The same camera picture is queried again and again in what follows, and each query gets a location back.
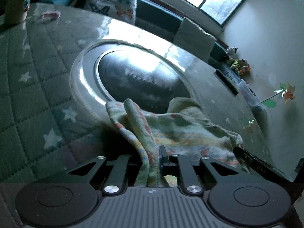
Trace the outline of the butterfly print pillow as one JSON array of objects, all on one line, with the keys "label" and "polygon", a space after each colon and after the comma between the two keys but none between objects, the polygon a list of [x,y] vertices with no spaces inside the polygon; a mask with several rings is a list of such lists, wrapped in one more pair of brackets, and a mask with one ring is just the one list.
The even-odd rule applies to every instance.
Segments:
[{"label": "butterfly print pillow", "polygon": [[86,0],[83,8],[135,25],[137,0]]}]

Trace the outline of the orange green plush toys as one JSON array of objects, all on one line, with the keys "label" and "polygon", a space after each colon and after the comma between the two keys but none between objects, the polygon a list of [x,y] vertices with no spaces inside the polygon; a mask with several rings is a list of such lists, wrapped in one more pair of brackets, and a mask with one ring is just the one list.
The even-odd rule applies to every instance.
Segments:
[{"label": "orange green plush toys", "polygon": [[230,58],[228,64],[230,65],[231,70],[239,77],[248,74],[251,70],[251,67],[246,59]]}]

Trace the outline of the plain grey pillow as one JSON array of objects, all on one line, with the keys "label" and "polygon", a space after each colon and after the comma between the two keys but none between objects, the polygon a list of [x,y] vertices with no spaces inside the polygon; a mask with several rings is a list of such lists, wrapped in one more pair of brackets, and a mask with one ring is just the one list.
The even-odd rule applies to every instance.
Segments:
[{"label": "plain grey pillow", "polygon": [[216,38],[184,17],[174,36],[173,43],[207,63]]}]

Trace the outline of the pink cartoon bottle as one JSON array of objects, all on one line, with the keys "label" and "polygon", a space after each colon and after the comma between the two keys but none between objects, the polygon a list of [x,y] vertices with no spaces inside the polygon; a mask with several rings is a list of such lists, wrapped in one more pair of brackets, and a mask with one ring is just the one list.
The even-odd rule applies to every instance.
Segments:
[{"label": "pink cartoon bottle", "polygon": [[27,12],[30,8],[31,0],[8,0],[4,23],[7,25],[16,25],[24,22],[27,17]]}]

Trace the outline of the black white plush toy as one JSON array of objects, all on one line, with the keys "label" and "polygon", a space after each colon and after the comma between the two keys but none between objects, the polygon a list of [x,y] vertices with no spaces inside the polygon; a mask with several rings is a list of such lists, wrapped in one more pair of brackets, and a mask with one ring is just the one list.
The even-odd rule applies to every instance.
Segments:
[{"label": "black white plush toy", "polygon": [[236,59],[237,58],[237,50],[239,48],[238,47],[229,47],[226,49],[226,54],[230,57],[230,58],[233,58],[233,59]]}]

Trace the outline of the patterned children's garment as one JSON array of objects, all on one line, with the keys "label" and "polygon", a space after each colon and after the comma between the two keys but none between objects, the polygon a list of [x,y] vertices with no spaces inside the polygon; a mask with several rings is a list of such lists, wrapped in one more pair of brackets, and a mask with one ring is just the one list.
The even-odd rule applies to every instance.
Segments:
[{"label": "patterned children's garment", "polygon": [[173,98],[162,114],[144,111],[131,99],[108,102],[106,110],[115,128],[141,158],[136,187],[166,187],[174,183],[160,173],[162,145],[167,154],[185,155],[193,161],[211,157],[248,171],[232,152],[235,147],[243,147],[241,135],[214,124],[191,98]]}]

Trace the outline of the round induction cooker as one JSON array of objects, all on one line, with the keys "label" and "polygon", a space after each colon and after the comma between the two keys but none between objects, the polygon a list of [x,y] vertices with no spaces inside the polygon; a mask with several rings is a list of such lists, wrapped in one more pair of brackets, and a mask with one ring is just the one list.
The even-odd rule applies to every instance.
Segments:
[{"label": "round induction cooker", "polygon": [[179,65],[122,40],[98,40],[75,58],[69,77],[71,94],[86,116],[108,123],[106,103],[132,99],[140,108],[165,113],[176,97],[198,100],[194,86]]}]

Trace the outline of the paper pinwheel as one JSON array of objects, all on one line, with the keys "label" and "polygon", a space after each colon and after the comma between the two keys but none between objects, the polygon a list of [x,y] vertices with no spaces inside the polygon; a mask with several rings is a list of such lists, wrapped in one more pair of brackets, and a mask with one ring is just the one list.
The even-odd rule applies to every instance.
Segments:
[{"label": "paper pinwheel", "polygon": [[296,87],[291,85],[289,82],[280,83],[279,88],[277,90],[274,90],[274,94],[261,102],[259,104],[264,105],[267,108],[275,108],[277,106],[277,102],[275,101],[275,97],[281,98],[285,104],[289,100],[295,99],[295,90]]}]

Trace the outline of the black remote control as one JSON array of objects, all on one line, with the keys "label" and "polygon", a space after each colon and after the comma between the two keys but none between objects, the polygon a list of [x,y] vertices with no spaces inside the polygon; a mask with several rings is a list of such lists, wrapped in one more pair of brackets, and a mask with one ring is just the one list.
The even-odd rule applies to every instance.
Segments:
[{"label": "black remote control", "polygon": [[233,95],[237,96],[239,94],[239,91],[236,89],[236,87],[228,80],[228,78],[220,70],[216,70],[215,74],[223,82],[223,84],[231,91]]}]

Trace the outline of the clear plastic storage box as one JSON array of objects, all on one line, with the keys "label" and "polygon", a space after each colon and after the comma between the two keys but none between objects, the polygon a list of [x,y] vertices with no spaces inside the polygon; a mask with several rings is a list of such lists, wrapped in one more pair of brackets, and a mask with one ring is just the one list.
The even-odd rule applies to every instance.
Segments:
[{"label": "clear plastic storage box", "polygon": [[262,111],[259,99],[245,80],[241,79],[237,84],[237,90],[242,94],[253,114],[259,114]]}]

